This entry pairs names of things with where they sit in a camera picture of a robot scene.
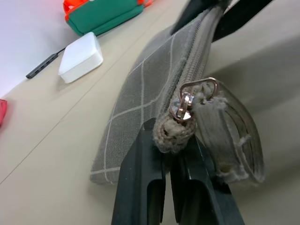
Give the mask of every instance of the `beige table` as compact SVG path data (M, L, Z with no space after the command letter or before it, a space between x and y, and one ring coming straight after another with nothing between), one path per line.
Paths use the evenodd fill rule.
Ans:
M34 79L23 82L5 97L9 108L0 129L1 225L110 224L116 187L89 182L92 161L127 72L146 43L175 22L185 2L157 0L141 15L100 36L104 63L78 81L64 84L57 76L61 54ZM278 2L272 7L283 17L284 7ZM266 18L265 25L272 20L271 12L260 17ZM263 25L255 20L212 47L207 73L227 78L226 83L245 103L257 99L249 93L260 92L251 92L257 77L251 80L240 68L246 67L249 73L266 72L262 66L255 70L257 57L250 56L260 55L266 38L274 37L274 43L286 39L276 33L277 29L261 33ZM297 37L296 23L289 26L294 31L289 37ZM281 51L271 50L262 59ZM299 56L300 50L293 53ZM232 76L239 73L243 79ZM300 103L298 93L268 108L251 108L270 176L254 190L233 187L247 225L300 224L300 172L296 172L300 159L300 122L296 118L300 109L294 107ZM167 185L164 224L171 225L175 220Z

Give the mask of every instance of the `table surface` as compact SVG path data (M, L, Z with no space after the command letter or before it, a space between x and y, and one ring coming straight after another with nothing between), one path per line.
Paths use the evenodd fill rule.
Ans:
M90 167L128 71L147 42L176 21L186 2L157 0L139 16L99 36L104 62L79 80L65 84L57 76L61 53L34 79L5 96L9 105L0 129L0 224L110 224L116 186L92 184ZM240 36L239 42L248 36ZM210 73L246 57L241 55L245 48L253 50L242 44L230 59L218 51L232 49L229 44L226 39L213 45ZM291 101L300 102L299 98ZM299 129L293 123L276 123L278 115L297 118L299 109L284 113L286 104L295 104L291 101L273 107L268 115L265 111L254 114L267 149L267 166L275 172L260 187L232 188L247 225L300 224L300 182L295 179L300 173L286 176L276 159L272 166L274 155L269 154L282 144L276 137L286 132L288 125L294 128L293 140L298 139ZM270 129L278 128L283 128L281 133L270 134ZM288 164L290 158L282 164ZM163 224L175 224L169 180Z

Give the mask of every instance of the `white power adapter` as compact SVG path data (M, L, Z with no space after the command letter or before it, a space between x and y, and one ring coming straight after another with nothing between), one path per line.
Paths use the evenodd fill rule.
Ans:
M62 56L58 75L71 83L103 62L100 45L93 32L89 32L69 44Z

